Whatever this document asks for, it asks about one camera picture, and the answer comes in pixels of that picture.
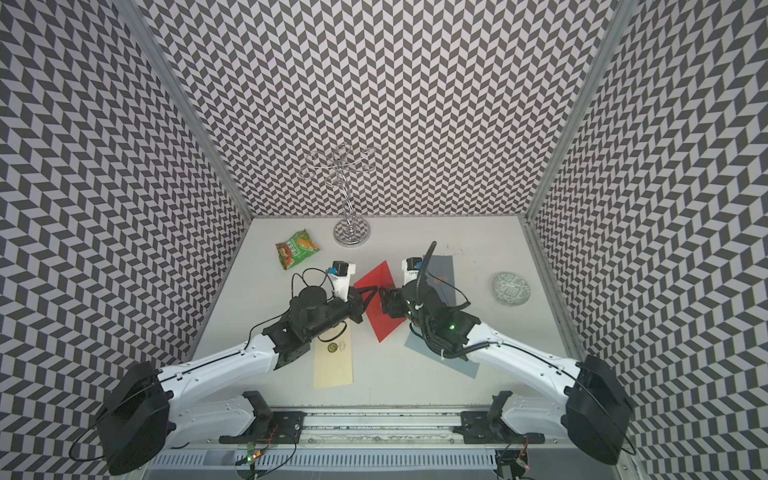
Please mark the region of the red envelope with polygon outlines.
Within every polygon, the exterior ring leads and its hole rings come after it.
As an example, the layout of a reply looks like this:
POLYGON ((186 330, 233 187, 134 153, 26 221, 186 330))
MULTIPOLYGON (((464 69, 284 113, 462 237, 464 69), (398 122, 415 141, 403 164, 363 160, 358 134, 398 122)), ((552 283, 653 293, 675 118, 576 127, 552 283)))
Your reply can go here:
POLYGON ((379 343, 382 343, 405 322, 404 316, 392 317, 384 309, 384 293, 395 288, 393 276, 386 261, 380 263, 354 283, 356 289, 372 286, 377 288, 377 293, 370 301, 366 309, 366 315, 376 339, 379 343))

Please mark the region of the dark grey envelope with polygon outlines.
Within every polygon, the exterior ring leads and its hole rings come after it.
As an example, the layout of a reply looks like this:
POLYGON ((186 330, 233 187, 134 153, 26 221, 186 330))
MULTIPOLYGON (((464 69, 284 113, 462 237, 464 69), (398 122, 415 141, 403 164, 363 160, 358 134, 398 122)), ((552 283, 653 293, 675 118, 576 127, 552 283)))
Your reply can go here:
POLYGON ((426 281, 434 288, 440 299, 448 306, 457 304, 455 284, 454 261, 450 255, 433 255, 428 265, 426 281))

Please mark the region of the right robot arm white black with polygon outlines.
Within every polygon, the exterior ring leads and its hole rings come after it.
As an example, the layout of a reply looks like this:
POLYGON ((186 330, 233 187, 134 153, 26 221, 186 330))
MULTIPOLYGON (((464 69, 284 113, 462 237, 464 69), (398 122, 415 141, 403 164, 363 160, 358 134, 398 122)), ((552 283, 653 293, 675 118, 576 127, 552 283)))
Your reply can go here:
POLYGON ((383 312, 406 319, 426 348, 443 360, 492 365, 547 399, 544 408, 516 407, 504 400, 502 423, 516 434, 566 435, 583 453, 606 465, 635 453, 628 427, 636 407, 615 370, 603 359, 552 355, 507 337, 463 306, 446 305, 436 290, 411 281, 386 288, 383 312))

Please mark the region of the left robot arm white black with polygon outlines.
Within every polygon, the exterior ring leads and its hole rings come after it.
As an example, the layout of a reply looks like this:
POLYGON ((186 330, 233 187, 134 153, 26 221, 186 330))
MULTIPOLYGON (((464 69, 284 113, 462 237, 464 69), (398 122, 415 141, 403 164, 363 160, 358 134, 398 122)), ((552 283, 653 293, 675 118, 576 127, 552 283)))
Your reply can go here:
POLYGON ((108 473, 130 473, 186 443, 256 443, 276 437, 278 425, 260 392, 246 391, 226 401, 210 401, 209 396, 289 365, 309 352, 314 339, 341 323, 362 322, 377 291, 350 288, 344 298, 328 298, 323 288, 306 287, 278 322, 242 344, 160 369, 149 362, 132 365, 90 424, 108 473))

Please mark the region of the light blue envelope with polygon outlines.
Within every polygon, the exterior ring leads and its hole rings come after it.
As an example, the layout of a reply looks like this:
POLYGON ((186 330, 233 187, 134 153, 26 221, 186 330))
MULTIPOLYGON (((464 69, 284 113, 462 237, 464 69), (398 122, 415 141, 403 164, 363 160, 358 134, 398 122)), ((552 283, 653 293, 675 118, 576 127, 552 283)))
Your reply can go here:
POLYGON ((432 352, 423 339, 413 332, 410 332, 407 336, 404 346, 432 361, 435 361, 443 366, 446 366, 454 371, 461 373, 469 378, 475 379, 477 377, 480 365, 476 362, 462 360, 460 358, 447 359, 441 357, 439 354, 432 352))

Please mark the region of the cream yellow envelope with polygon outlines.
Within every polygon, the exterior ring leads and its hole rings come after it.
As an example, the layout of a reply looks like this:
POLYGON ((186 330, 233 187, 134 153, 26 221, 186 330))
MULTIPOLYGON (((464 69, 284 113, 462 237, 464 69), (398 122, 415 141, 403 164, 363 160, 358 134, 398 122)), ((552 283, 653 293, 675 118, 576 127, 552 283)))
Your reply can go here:
POLYGON ((354 382, 352 335, 347 329, 331 342, 313 341, 314 378, 316 390, 350 385, 354 382))

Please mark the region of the green snack bag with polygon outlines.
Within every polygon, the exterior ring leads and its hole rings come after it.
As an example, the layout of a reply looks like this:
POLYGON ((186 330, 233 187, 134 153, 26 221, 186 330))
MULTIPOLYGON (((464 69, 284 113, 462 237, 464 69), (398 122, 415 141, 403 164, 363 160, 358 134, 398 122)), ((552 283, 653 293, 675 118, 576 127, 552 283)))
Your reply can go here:
POLYGON ((288 240, 275 244, 281 267, 289 270, 320 251, 309 232, 304 229, 294 233, 288 240))

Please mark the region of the patterned ceramic bowl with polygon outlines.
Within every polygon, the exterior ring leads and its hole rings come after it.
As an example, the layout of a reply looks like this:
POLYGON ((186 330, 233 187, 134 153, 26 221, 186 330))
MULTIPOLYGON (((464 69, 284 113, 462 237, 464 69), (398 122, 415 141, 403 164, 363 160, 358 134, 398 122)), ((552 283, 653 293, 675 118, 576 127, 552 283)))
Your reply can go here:
POLYGON ((515 273, 499 273, 493 278, 491 286, 495 299, 505 306, 520 306, 531 298, 530 285, 515 273))

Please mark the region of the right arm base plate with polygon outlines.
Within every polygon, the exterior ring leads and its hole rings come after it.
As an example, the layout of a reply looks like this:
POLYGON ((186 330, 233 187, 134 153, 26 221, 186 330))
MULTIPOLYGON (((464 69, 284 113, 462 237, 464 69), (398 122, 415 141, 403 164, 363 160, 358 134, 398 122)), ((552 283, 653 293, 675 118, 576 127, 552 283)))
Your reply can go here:
POLYGON ((544 444, 543 434, 520 434, 502 420, 502 407, 512 395, 512 391, 500 391, 492 397, 487 410, 462 411, 460 425, 453 427, 452 432, 461 435, 465 444, 524 444, 526 440, 534 445, 544 444))

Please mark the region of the aluminium front rail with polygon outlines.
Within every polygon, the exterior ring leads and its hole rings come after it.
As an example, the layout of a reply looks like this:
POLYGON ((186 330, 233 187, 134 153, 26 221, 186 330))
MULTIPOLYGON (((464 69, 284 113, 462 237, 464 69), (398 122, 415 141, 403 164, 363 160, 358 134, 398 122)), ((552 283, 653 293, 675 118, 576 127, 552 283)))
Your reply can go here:
MULTIPOLYGON (((548 404, 548 401, 543 398, 525 398, 514 394, 508 400, 516 407, 544 408, 548 404)), ((487 410, 491 404, 485 407, 437 409, 270 408, 274 411, 299 410, 307 413, 299 440, 304 443, 320 441, 330 444, 354 442, 436 444, 453 441, 464 443, 461 435, 452 432, 453 427, 460 425, 460 413, 470 410, 487 410)), ((544 436, 545 443, 564 441, 566 444, 574 446, 566 435, 544 436)), ((218 440, 203 440, 193 443, 205 442, 219 443, 218 440)))

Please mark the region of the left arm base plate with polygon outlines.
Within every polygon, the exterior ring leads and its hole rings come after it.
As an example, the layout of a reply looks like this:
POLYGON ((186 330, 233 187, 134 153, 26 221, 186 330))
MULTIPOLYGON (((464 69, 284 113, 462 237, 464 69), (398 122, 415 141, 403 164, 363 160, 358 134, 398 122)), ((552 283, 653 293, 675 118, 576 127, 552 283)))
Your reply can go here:
POLYGON ((253 414, 253 419, 238 435, 222 435, 219 443, 247 444, 268 443, 289 444, 297 443, 304 428, 307 413, 299 410, 272 410, 258 391, 246 391, 241 397, 248 402, 247 413, 253 414))

